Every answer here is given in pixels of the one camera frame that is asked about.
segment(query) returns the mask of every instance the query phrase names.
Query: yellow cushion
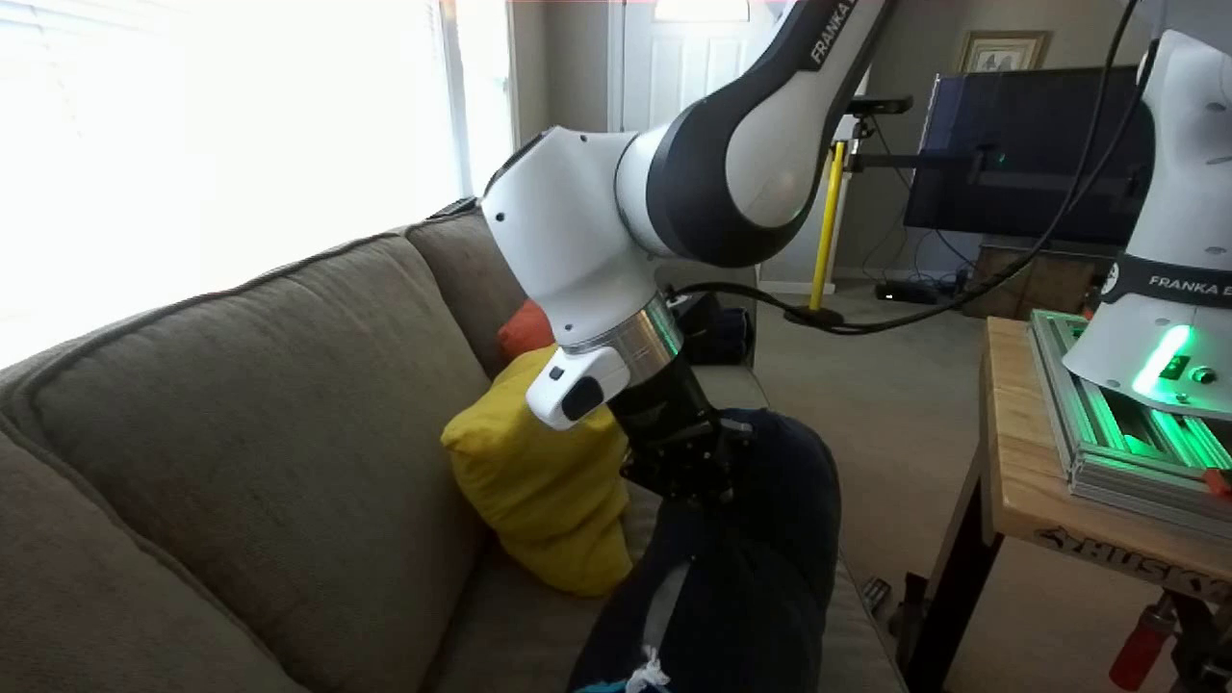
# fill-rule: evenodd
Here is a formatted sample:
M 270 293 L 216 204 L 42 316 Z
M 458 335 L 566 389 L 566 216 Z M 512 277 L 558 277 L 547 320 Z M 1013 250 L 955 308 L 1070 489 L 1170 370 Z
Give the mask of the yellow cushion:
M 631 570 L 624 543 L 624 431 L 601 408 L 551 431 L 527 408 L 551 347 L 508 362 L 489 393 L 443 427 L 462 497 L 501 547 L 547 585 L 604 597 Z

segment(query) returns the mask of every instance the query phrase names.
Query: gray couch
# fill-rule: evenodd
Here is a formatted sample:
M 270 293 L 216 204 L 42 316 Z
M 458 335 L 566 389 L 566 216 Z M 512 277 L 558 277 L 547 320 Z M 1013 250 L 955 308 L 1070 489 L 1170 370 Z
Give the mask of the gray couch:
M 562 689 L 597 601 L 516 570 L 439 447 L 520 300 L 454 212 L 4 370 L 0 689 Z M 824 689 L 901 689 L 847 581 L 824 647 Z

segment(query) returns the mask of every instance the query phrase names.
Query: desk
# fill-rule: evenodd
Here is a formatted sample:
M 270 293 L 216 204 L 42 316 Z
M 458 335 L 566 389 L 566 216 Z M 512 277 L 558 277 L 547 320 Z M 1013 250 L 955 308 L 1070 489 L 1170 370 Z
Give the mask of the desk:
M 1232 551 L 1147 516 L 1066 493 L 1059 431 L 1028 323 L 986 320 L 982 435 L 947 531 L 936 597 L 905 678 L 912 693 L 943 689 L 966 620 L 1001 539 L 1028 539 L 1174 593 L 1232 601 Z

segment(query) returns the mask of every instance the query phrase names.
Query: black monitor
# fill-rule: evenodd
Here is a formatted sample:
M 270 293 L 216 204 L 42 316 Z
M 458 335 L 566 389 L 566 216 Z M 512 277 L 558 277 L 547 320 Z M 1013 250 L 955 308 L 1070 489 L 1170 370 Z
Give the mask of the black monitor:
M 947 73 L 932 85 L 920 166 L 905 223 L 1040 239 L 1063 204 L 1101 69 Z M 1124 108 L 1136 116 L 1090 196 L 1055 243 L 1124 246 L 1151 181 L 1151 112 L 1136 100 L 1136 69 L 1113 69 L 1090 166 L 1113 142 Z

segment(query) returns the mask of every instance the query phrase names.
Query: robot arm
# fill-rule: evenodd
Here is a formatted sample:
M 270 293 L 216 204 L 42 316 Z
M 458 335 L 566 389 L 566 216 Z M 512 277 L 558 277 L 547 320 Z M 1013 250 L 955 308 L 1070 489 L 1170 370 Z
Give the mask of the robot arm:
M 554 127 L 493 177 L 481 212 L 558 339 L 527 393 L 543 424 L 570 427 L 624 389 L 678 373 L 681 339 L 655 293 L 651 254 L 755 266 L 793 239 L 889 8 L 797 0 L 739 81 L 666 127 Z M 681 389 L 655 393 L 705 408 L 697 385 Z

